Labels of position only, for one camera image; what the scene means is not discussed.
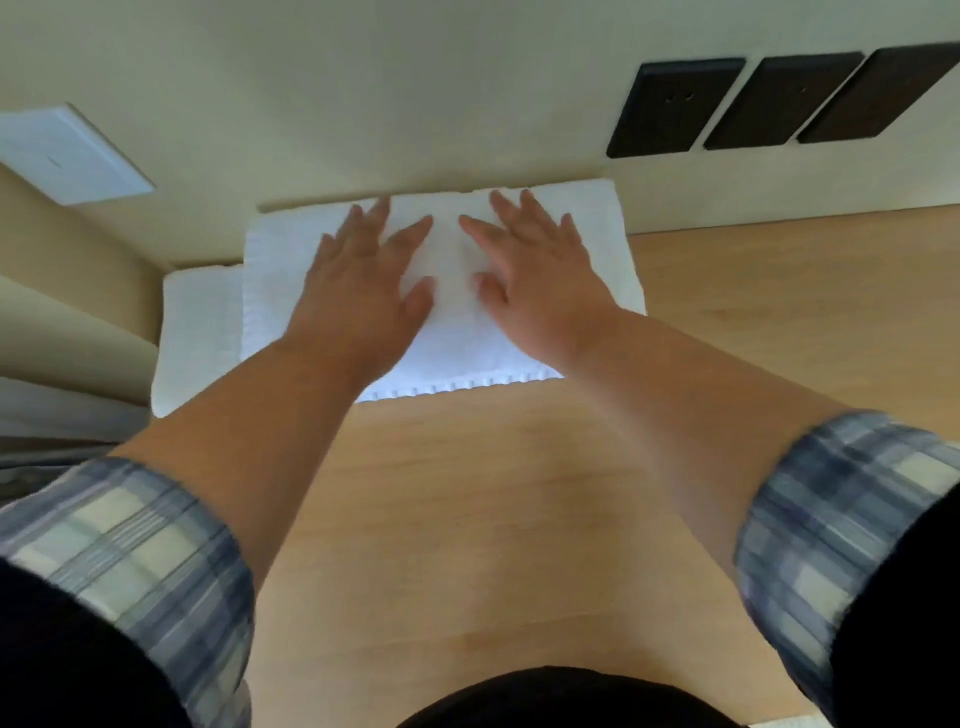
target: forearm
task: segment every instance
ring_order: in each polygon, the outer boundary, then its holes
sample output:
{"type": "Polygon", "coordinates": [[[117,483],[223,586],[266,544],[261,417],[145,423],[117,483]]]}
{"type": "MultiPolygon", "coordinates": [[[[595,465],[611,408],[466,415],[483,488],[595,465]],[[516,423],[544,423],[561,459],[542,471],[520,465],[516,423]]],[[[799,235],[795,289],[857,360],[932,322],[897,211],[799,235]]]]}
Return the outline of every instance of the forearm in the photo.
{"type": "Polygon", "coordinates": [[[262,586],[359,384],[283,340],[114,455],[175,478],[230,527],[262,586]]]}
{"type": "Polygon", "coordinates": [[[563,374],[611,418],[731,576],[764,479],[807,430],[848,409],[627,311],[563,374]]]}

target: folded towel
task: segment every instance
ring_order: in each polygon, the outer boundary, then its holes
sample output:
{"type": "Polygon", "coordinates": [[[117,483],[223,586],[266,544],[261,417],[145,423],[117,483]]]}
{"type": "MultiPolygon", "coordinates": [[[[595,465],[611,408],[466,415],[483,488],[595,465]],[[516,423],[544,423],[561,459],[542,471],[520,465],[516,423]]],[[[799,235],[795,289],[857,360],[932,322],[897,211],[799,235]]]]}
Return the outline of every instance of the folded towel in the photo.
{"type": "Polygon", "coordinates": [[[166,417],[240,363],[243,267],[172,273],[163,282],[163,331],[151,407],[166,417]]]}
{"type": "MultiPolygon", "coordinates": [[[[471,274],[490,267],[476,243],[461,231],[457,219],[467,214],[496,222],[489,192],[394,197],[385,235],[412,225],[424,215],[434,216],[433,230],[414,257],[401,290],[409,290],[422,276],[434,276],[436,303],[410,351],[359,401],[559,376],[517,349],[487,316],[470,287],[471,274]]],[[[509,199],[518,200],[519,190],[503,192],[509,199]]],[[[566,212],[573,214],[593,269],[617,302],[645,313],[643,290],[613,183],[566,182],[535,187],[534,192],[555,219],[566,212]]],[[[369,209],[373,202],[360,204],[369,209]]],[[[247,236],[243,267],[242,358],[259,352],[283,334],[322,235],[336,232],[349,208],[349,203],[301,207],[263,215],[254,224],[247,236]]]]}

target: wooden table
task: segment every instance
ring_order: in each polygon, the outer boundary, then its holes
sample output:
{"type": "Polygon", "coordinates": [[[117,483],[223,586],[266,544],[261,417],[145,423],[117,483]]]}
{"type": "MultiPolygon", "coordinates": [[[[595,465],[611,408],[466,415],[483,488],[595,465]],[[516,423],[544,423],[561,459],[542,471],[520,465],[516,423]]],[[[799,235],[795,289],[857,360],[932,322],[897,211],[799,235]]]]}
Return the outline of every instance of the wooden table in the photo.
{"type": "MultiPolygon", "coordinates": [[[[638,236],[653,315],[960,437],[960,208],[638,236]]],[[[255,724],[394,726],[508,670],[810,712],[736,591],[565,381],[359,405],[260,599],[255,724]]]]}

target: right hand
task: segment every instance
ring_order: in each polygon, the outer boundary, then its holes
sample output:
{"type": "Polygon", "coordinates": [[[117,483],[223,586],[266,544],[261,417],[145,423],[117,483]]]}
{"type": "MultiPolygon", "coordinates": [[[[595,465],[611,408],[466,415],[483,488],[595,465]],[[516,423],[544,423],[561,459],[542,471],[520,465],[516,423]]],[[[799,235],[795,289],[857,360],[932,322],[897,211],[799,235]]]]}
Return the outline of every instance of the right hand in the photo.
{"type": "Polygon", "coordinates": [[[518,348],[565,374],[623,309],[590,267],[569,213],[557,225],[528,189],[519,207],[496,191],[490,202],[505,230],[460,218],[494,270],[474,277],[480,302],[518,348]]]}

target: rolled-up sleeve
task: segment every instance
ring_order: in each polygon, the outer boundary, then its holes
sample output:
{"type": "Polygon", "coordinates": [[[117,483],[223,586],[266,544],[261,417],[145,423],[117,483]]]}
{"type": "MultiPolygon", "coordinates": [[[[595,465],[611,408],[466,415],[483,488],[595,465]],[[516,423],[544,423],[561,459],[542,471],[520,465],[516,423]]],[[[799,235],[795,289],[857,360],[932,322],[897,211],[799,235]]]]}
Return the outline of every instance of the rolled-up sleeve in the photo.
{"type": "Polygon", "coordinates": [[[898,542],[960,482],[960,448],[877,412],[796,443],[762,486],[734,555],[747,611],[831,716],[830,653],[851,605],[898,542]]]}
{"type": "Polygon", "coordinates": [[[179,483],[93,460],[0,511],[0,556],[138,645],[194,725],[250,724],[252,574],[226,525],[179,483]]]}

